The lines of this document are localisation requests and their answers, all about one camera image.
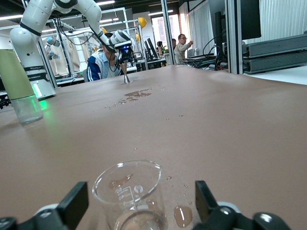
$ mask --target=glass cup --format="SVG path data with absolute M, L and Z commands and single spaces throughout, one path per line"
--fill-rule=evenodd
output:
M 93 194 L 110 230 L 167 230 L 161 172 L 161 166 L 151 161 L 127 161 L 97 178 Z

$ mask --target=ceiling light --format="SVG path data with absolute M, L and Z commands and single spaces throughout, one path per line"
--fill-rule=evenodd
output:
M 102 1 L 102 2 L 98 2 L 97 5 L 102 6 L 102 5 L 113 4 L 113 3 L 115 3 L 115 1 Z
M 158 14 L 162 14 L 163 13 L 163 11 L 161 11 L 161 12 L 156 12 L 156 13 L 149 13 L 148 14 L 148 16 L 152 16 L 152 15 L 158 15 Z
M 108 22 L 111 22 L 112 21 L 112 19 L 105 19 L 105 20 L 101 20 L 101 21 L 99 21 L 100 23 L 108 23 Z
M 45 32 L 51 32 L 51 31 L 56 31 L 56 29 L 43 30 L 43 31 L 42 31 L 42 33 L 45 33 Z
M 7 16 L 7 17 L 0 17 L 0 20 L 8 20 L 8 19 L 14 19 L 14 18 L 22 18 L 22 15 L 13 15 L 13 16 Z

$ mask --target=curtain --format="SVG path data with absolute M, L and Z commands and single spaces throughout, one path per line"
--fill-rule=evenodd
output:
M 261 37 L 248 43 L 301 35 L 307 30 L 307 0 L 260 0 Z
M 205 45 L 213 38 L 213 29 L 210 18 L 209 1 L 204 1 L 188 13 L 189 30 L 191 40 L 194 41 L 192 48 L 200 49 L 200 55 Z M 214 40 L 206 46 L 204 54 L 209 53 L 214 46 Z

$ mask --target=person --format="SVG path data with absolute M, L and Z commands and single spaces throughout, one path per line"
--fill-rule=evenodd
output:
M 112 33 L 105 33 L 110 38 Z M 104 45 L 101 49 L 93 53 L 87 60 L 87 80 L 96 81 L 105 78 L 111 78 L 123 74 L 121 69 L 116 66 L 117 57 L 115 53 L 110 52 Z
M 194 42 L 190 41 L 189 43 L 186 44 L 187 37 L 184 34 L 180 34 L 178 36 L 178 41 L 179 41 L 179 43 L 175 47 L 174 51 L 178 53 L 179 61 L 182 64 L 184 62 L 184 60 L 186 59 L 186 57 L 185 57 L 186 50 L 189 49 L 191 47 L 191 45 L 193 45 Z
M 172 38 L 172 42 L 173 42 L 173 49 L 175 49 L 175 47 L 176 47 L 176 45 L 177 45 L 176 39 Z

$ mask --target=water droplet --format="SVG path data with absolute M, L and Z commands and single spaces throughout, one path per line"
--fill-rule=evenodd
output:
M 178 205 L 174 208 L 174 217 L 180 228 L 185 228 L 192 222 L 192 210 L 187 206 Z

